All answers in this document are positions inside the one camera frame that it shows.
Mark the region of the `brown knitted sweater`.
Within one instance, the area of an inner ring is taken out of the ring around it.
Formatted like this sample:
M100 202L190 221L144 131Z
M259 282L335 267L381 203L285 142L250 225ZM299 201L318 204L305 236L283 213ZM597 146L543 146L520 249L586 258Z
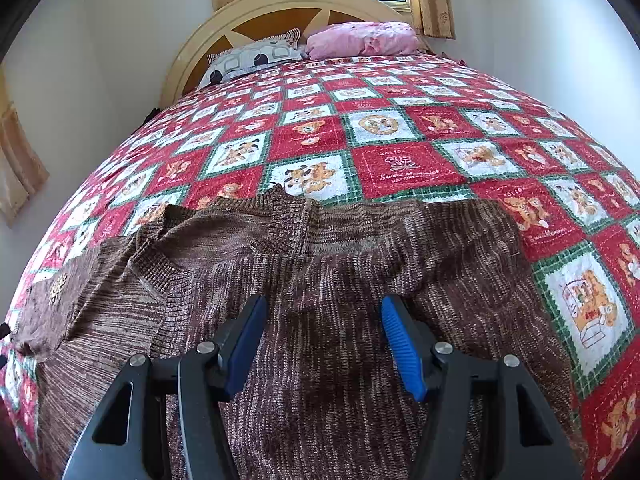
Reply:
M12 340L36 360L36 465L57 479L126 359L213 336L249 296L269 318L243 391L222 410L245 479L403 479L428 411L400 383L382 299L481 359L518 356L574 456L570 357L515 220L492 200L323 206L275 186L206 209L169 206L33 284Z

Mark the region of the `red patchwork bedspread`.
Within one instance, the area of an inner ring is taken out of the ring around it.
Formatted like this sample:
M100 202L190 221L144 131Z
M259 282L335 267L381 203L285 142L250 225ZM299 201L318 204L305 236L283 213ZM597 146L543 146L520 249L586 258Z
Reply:
M490 198L520 229L573 362L589 448L609 479L639 433L639 183L574 120L427 54L288 62L195 90L126 139L64 205L32 283L167 205L272 184L325 204Z

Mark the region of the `pink pillow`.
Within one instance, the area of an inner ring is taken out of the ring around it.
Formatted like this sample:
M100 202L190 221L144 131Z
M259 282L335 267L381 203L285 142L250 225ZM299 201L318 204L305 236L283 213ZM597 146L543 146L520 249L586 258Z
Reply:
M421 47L414 29L405 22L340 23L314 32L306 42L312 60L413 54Z

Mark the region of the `dark object beside bed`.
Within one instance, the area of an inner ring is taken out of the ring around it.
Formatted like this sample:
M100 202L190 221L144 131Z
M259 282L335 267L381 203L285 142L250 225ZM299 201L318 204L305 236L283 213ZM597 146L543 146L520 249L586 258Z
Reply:
M149 112L149 114L147 114L145 116L145 118L143 119L142 124L136 130L134 130L134 133L138 133L148 122L153 120L162 111L163 110L161 108L158 108L158 107L152 108L152 110Z

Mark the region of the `cream wooden headboard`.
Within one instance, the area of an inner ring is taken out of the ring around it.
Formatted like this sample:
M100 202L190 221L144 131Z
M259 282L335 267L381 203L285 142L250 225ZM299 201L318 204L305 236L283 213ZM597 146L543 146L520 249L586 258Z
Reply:
M399 22L407 18L378 0L234 0L198 26L176 55L160 94L166 108L196 88L207 57L298 28L303 38L344 22Z

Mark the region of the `side window curtain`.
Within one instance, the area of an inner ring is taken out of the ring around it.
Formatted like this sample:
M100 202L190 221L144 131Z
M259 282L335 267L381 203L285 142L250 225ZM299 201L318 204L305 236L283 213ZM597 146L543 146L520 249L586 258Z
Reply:
M25 205L40 192L49 173L28 142L1 74L1 217L10 228Z

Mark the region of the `grey patterned pillow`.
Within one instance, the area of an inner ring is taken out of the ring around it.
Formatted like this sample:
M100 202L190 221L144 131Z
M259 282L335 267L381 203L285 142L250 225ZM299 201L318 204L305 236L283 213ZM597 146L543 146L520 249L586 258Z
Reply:
M279 35L211 54L207 58L206 71L196 88L200 90L210 84L220 84L225 76L237 70L252 70L285 61L300 61L303 58L302 52L298 50L301 36L299 28L294 27Z

